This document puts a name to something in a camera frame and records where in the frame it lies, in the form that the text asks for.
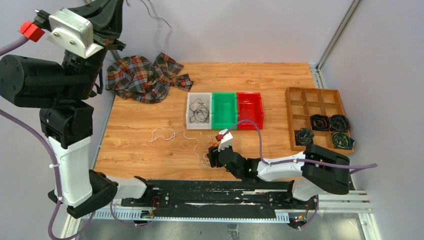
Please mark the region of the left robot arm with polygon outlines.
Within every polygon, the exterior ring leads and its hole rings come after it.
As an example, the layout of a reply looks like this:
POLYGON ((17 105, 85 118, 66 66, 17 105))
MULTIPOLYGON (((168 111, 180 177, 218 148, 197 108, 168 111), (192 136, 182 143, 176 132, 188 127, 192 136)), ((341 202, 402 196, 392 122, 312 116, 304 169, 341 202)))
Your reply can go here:
POLYGON ((14 106, 39 109, 37 137, 51 157, 55 189, 48 198, 78 219, 115 199, 149 206, 153 193, 141 177, 106 176, 89 167, 96 80, 108 50, 122 50, 123 2, 95 0, 53 13, 38 10, 21 25, 21 38, 0 50, 0 95, 14 106), (28 41, 47 39, 64 49, 62 63, 11 54, 28 41))

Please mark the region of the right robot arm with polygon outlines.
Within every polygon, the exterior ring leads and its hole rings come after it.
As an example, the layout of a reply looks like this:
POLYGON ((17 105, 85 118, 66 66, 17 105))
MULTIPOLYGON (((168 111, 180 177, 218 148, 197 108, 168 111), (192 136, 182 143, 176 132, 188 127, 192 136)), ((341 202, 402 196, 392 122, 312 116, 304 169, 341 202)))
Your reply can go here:
POLYGON ((290 179, 285 200, 294 209, 322 193, 349 193, 350 159, 316 144, 280 158, 244 158, 232 147, 220 150, 217 146, 210 147, 206 156, 212 168, 224 167, 244 182, 256 184, 290 179))

